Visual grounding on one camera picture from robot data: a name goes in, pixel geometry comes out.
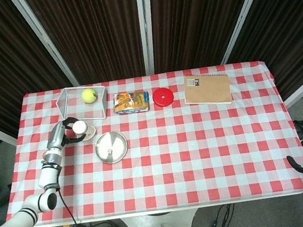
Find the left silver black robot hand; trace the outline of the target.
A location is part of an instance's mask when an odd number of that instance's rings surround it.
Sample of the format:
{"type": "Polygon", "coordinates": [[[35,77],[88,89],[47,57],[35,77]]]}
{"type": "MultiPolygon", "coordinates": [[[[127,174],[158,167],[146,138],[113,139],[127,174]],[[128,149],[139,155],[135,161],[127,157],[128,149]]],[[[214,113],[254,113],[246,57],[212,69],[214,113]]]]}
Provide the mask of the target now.
{"type": "Polygon", "coordinates": [[[63,121],[58,122],[52,131],[50,132],[47,149],[58,148],[63,149],[65,145],[72,143],[79,143],[86,137],[85,134],[81,135],[79,138],[68,138],[65,134],[66,129],[72,129],[70,124],[74,124],[78,119],[75,117],[68,117],[63,121]]]}

